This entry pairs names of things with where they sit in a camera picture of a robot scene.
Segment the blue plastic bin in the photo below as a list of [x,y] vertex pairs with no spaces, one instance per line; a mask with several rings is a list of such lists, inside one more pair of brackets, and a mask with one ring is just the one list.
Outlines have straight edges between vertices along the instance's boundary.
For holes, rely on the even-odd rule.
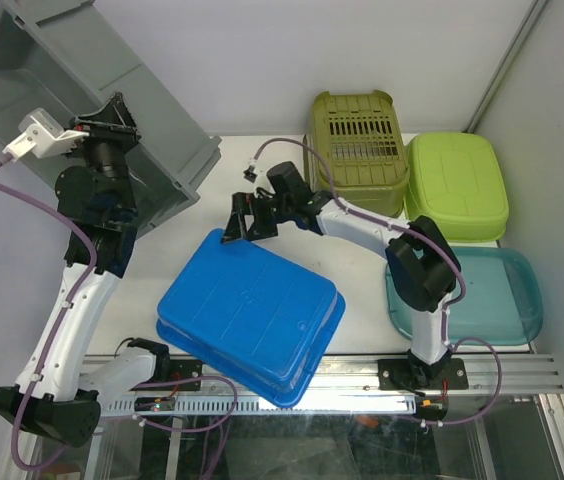
[[156,331],[279,408],[296,406],[345,313],[336,285],[210,231],[157,305]]

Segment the bright green plastic tub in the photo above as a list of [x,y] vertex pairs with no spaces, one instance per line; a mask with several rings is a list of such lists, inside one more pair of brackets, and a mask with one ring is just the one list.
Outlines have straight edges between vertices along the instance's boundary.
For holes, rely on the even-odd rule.
[[509,202],[491,143],[461,132],[428,132],[407,145],[405,216],[435,221],[447,241],[486,243],[506,231]]

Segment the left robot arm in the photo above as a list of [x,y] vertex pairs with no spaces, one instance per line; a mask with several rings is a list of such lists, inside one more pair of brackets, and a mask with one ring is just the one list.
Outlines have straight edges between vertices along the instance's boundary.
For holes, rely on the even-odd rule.
[[29,113],[3,149],[0,167],[32,154],[78,156],[55,182],[56,207],[0,184],[0,190],[42,210],[71,231],[60,290],[43,334],[14,385],[0,387],[0,416],[27,432],[68,447],[84,445],[102,410],[145,383],[171,377],[169,349],[142,338],[98,370],[80,371],[106,303],[122,279],[137,239],[138,209],[126,154],[141,139],[122,93],[99,110],[58,124],[44,109]]

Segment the grey plastic crate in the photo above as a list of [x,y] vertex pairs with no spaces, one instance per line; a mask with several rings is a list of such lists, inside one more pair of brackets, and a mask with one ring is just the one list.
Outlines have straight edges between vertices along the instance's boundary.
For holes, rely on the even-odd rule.
[[62,125],[121,93],[141,136],[126,157],[145,235],[194,205],[221,157],[91,1],[0,1],[0,143],[44,109]]

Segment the olive green slotted basket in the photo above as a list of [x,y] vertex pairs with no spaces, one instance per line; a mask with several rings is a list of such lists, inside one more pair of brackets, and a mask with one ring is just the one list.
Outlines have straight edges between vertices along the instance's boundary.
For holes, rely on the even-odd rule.
[[388,93],[319,94],[303,141],[325,160],[303,155],[304,178],[313,190],[330,188],[328,167],[348,202],[387,217],[401,215],[410,169]]

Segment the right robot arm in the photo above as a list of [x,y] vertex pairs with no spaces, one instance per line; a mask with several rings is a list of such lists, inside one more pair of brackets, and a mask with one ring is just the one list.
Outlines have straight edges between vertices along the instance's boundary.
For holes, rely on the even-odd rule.
[[394,384],[417,395],[433,388],[452,356],[449,317],[466,294],[461,265],[437,224],[382,217],[340,198],[334,190],[312,190],[291,162],[272,167],[268,188],[236,192],[223,243],[273,238],[279,225],[294,223],[320,236],[348,241],[383,257],[393,287],[412,311],[406,370]]

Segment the clear container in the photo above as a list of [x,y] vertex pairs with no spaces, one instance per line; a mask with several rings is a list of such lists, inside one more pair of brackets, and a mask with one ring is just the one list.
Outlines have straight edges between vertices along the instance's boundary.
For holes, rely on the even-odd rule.
[[450,340],[477,337],[494,347],[533,341],[543,326],[539,285],[527,258],[510,248],[455,246],[466,296],[451,307]]

